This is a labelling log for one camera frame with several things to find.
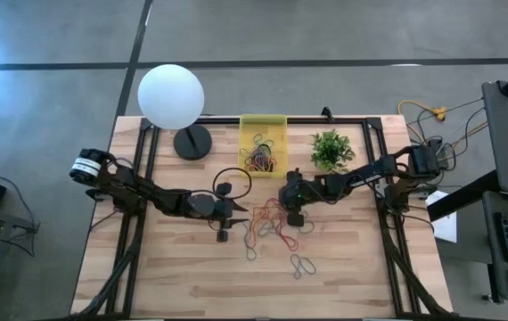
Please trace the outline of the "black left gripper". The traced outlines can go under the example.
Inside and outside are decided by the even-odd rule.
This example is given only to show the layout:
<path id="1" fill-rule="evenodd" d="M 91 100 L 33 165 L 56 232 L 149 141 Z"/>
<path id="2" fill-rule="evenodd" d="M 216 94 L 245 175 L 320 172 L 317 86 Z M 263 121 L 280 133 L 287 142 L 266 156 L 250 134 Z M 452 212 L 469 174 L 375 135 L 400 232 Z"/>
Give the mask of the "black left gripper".
<path id="1" fill-rule="evenodd" d="M 219 229 L 217 230 L 217 241 L 219 243 L 228 241 L 228 230 L 233 225 L 247 222 L 246 218 L 232 218 L 234 210 L 242 212 L 247 212 L 248 210 L 228 197 L 231 191 L 232 185 L 230 183 L 218 184 L 215 190 L 216 194 L 219 195 L 219 200 L 215 201 L 213 213 L 209 218 L 209 224 L 219 223 Z"/>

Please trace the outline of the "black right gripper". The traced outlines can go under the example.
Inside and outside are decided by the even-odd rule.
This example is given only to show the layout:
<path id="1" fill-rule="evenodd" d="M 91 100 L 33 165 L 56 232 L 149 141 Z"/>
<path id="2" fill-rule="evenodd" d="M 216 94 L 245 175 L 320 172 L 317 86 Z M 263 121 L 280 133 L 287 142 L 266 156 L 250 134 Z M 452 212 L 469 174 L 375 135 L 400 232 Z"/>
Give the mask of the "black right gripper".
<path id="1" fill-rule="evenodd" d="M 299 212 L 312 202 L 312 185 L 299 169 L 288 171 L 286 185 L 279 191 L 279 202 L 287 212 Z M 305 218 L 301 214 L 290 213 L 286 216 L 289 226 L 304 226 Z"/>

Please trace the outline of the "red rubber band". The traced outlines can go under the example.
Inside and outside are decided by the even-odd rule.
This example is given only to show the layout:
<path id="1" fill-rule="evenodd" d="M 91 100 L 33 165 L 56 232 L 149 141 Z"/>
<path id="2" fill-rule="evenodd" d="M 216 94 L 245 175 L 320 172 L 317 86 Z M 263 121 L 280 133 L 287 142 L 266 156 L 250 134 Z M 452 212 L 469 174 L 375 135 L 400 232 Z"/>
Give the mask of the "red rubber band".
<path id="1" fill-rule="evenodd" d="M 283 226 L 282 225 L 279 225 L 275 229 L 275 233 L 282 239 L 282 241 L 286 244 L 287 248 L 290 251 L 295 252 L 299 248 L 299 242 L 296 239 L 294 239 L 288 235 L 285 235 L 283 233 Z"/>
<path id="2" fill-rule="evenodd" d="M 283 209 L 280 202 L 275 198 L 267 200 L 264 206 L 268 207 L 271 210 L 272 217 L 263 224 L 255 226 L 257 235 L 258 236 L 266 236 L 268 234 L 276 235 L 275 229 L 279 225 L 282 225 L 283 227 L 286 225 L 287 212 Z"/>

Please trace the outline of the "yellow rubber band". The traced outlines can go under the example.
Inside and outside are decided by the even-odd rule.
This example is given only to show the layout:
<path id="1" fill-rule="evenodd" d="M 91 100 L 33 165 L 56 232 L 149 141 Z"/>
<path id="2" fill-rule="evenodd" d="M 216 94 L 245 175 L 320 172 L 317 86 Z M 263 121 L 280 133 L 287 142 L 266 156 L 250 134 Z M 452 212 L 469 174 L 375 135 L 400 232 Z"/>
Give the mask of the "yellow rubber band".
<path id="1" fill-rule="evenodd" d="M 264 206 L 264 207 L 255 207 L 252 210 L 252 225 L 257 226 L 259 224 L 263 224 L 264 222 L 268 221 L 272 217 L 271 210 Z"/>

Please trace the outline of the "yellow translucent plastic bin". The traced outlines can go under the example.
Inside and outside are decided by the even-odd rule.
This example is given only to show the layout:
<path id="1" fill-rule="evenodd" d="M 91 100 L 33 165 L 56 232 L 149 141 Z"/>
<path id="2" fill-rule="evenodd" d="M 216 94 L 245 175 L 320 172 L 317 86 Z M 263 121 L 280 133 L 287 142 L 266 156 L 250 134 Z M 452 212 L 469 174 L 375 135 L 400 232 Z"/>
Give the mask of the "yellow translucent plastic bin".
<path id="1" fill-rule="evenodd" d="M 289 167 L 287 129 L 286 115 L 241 115 L 238 166 L 252 177 L 284 177 Z"/>

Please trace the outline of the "green plant in white pot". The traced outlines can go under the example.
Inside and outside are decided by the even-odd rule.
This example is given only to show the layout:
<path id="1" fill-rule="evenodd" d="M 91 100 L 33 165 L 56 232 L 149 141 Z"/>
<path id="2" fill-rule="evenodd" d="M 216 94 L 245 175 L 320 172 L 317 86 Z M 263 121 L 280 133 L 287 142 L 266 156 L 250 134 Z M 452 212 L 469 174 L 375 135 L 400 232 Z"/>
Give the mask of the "green plant in white pot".
<path id="1" fill-rule="evenodd" d="M 312 135 L 311 161 L 315 167 L 323 172 L 349 172 L 347 162 L 356 156 L 347 136 L 341 136 L 336 129 L 315 133 Z"/>

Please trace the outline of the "white globe lamp black stand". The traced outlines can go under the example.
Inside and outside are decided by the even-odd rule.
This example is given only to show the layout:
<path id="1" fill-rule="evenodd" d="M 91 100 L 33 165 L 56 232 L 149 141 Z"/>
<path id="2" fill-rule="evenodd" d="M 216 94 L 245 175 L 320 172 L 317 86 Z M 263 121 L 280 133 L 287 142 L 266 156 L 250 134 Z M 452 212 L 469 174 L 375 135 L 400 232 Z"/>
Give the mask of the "white globe lamp black stand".
<path id="1" fill-rule="evenodd" d="M 191 71 L 175 64 L 149 70 L 139 84 L 137 101 L 153 125 L 175 133 L 173 146 L 179 158 L 197 161 L 209 154 L 211 134 L 197 123 L 205 104 L 204 90 Z"/>

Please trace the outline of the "white paper sheet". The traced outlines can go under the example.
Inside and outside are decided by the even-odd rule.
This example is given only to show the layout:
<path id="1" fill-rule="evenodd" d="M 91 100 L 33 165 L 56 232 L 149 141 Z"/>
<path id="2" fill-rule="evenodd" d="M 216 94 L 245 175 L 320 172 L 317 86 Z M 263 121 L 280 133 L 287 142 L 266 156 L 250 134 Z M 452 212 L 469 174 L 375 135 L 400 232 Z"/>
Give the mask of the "white paper sheet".
<path id="1" fill-rule="evenodd" d="M 435 191 L 431 193 L 427 199 L 425 200 L 425 203 L 427 206 L 431 205 L 434 202 L 439 201 L 440 199 L 447 196 L 447 193 L 442 191 Z M 439 218 L 436 220 L 433 220 L 431 224 L 434 227 L 434 236 L 442 241 L 450 242 L 450 243 L 457 243 L 458 241 L 458 231 L 457 231 L 457 213 L 452 212 L 451 214 L 448 214 L 444 216 L 443 218 Z"/>

